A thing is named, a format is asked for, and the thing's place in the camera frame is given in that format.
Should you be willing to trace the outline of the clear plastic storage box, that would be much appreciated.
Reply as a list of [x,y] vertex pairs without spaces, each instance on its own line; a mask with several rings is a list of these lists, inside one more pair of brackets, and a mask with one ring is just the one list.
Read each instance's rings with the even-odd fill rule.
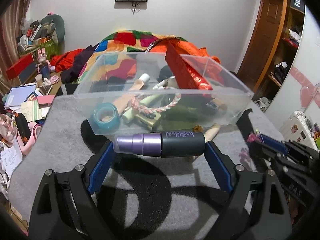
[[[176,89],[172,87],[153,89],[153,86],[162,80],[174,76],[165,60],[165,55],[166,53],[142,52],[101,55],[79,83],[74,93],[77,99],[85,103],[87,119],[97,105],[105,102],[112,103],[123,94],[133,94],[134,97],[159,94],[159,100],[149,109],[153,110],[154,113],[159,113],[161,117],[162,113],[174,107],[183,95],[192,95],[205,97],[209,101],[208,105],[217,110],[211,122],[204,126],[197,125],[198,127],[207,129],[214,124],[229,125],[237,122],[253,97],[253,92],[246,85],[210,57],[180,55],[205,78],[212,86],[212,90]],[[148,83],[141,90],[129,91],[143,73],[150,76]],[[120,125],[115,131],[93,132],[96,135],[150,132],[135,118],[131,123],[125,124],[121,116]],[[193,128],[163,128],[160,120],[155,132],[191,130]]]

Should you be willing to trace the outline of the wooden wardrobe shelf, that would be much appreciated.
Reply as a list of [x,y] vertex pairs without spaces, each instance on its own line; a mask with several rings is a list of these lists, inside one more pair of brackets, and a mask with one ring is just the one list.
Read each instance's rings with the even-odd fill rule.
[[284,84],[298,51],[299,42],[294,35],[302,35],[304,15],[302,0],[283,0],[275,42],[253,88],[254,100],[265,97],[272,101]]

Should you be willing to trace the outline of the light green tube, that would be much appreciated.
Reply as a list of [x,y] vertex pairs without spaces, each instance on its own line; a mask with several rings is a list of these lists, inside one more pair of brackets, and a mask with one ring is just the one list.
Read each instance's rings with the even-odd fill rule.
[[149,109],[157,100],[159,100],[160,95],[154,94],[149,96],[136,96],[128,104],[126,111],[122,114],[121,118],[125,124],[129,124],[133,121],[135,116],[140,113],[147,117],[153,116],[155,113],[153,110]]

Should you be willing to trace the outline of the pink flat box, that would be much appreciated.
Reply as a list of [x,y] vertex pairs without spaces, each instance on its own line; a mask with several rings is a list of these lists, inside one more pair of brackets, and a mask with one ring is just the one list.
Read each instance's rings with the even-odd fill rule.
[[37,97],[37,102],[39,104],[39,107],[46,107],[50,106],[54,100],[54,95],[43,95]]

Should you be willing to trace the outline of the silver cosmetic pen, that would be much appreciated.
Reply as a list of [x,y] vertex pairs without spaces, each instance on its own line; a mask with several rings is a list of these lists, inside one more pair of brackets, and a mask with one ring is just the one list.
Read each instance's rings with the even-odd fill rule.
[[166,87],[167,87],[167,79],[164,79],[158,84],[156,84],[155,86],[153,86],[153,89],[164,89]]

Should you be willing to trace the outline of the small brown card packet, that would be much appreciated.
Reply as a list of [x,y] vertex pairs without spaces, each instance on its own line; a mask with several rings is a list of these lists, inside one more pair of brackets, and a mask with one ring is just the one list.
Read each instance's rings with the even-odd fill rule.
[[150,132],[155,132],[160,124],[161,115],[159,113],[142,114],[137,113],[135,119],[145,126]]

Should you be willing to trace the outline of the red glossy packet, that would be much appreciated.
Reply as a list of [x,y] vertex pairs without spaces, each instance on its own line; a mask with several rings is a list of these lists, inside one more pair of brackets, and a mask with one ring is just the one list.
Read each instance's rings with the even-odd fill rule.
[[172,44],[168,44],[165,60],[180,89],[212,90],[212,86],[186,62]]

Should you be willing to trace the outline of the red clothing heap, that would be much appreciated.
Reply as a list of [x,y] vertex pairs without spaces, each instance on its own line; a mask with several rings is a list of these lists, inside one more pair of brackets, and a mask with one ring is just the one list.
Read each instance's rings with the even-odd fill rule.
[[62,55],[53,56],[50,60],[50,64],[57,73],[67,70],[72,67],[76,55],[80,54],[82,51],[84,51],[84,49],[76,49]]

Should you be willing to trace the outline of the pink round device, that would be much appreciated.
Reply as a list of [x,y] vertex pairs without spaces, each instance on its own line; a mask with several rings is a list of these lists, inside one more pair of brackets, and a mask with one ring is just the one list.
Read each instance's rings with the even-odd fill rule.
[[42,129],[37,122],[27,122],[22,113],[13,114],[17,126],[17,142],[23,155],[27,156],[34,146]]

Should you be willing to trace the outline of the dark green bottle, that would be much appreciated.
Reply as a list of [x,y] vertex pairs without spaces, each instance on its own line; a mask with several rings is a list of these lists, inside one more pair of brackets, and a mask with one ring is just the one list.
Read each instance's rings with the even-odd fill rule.
[[202,96],[183,95],[174,107],[162,113],[161,126],[175,129],[204,126],[212,121],[217,112],[208,103]]

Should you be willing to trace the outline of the purple black spray bottle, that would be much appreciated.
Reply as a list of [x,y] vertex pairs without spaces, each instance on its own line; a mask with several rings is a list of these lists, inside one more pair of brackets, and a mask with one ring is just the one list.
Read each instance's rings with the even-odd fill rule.
[[205,146],[203,133],[191,131],[119,135],[113,141],[113,150],[116,153],[160,158],[202,155]]

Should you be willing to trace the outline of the white tape roll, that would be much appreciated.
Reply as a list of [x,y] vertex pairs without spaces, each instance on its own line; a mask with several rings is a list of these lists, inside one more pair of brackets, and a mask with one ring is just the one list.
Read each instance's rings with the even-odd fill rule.
[[179,85],[174,76],[171,76],[167,79],[167,87],[179,89]]

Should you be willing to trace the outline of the beige cosmetic tube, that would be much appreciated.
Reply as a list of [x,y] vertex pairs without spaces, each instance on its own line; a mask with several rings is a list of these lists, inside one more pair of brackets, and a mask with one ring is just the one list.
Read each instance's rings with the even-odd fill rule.
[[[150,80],[150,76],[146,73],[143,73],[138,80],[135,81],[135,83],[131,86],[129,91],[136,91],[136,90],[141,90],[145,84],[148,83]],[[116,107],[118,114],[122,115],[122,113],[125,111],[126,107],[128,106],[129,102],[132,100],[134,97],[133,94],[123,94],[116,100],[114,100],[113,105]]]

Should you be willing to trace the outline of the colourful patchwork quilt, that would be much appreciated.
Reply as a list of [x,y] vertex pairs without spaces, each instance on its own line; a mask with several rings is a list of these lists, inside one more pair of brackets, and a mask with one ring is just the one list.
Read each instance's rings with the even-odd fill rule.
[[83,66],[76,83],[80,83],[93,64],[101,55],[107,53],[122,52],[149,52],[157,42],[165,39],[176,39],[186,41],[184,38],[176,35],[158,35],[148,31],[140,30],[120,30],[105,37],[95,48],[91,57]]

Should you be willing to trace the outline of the teal tape roll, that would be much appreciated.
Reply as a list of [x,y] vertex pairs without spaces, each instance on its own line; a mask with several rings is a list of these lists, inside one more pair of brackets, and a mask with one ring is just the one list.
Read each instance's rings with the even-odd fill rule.
[[115,131],[120,125],[120,116],[114,104],[105,102],[96,106],[88,122],[96,133]]

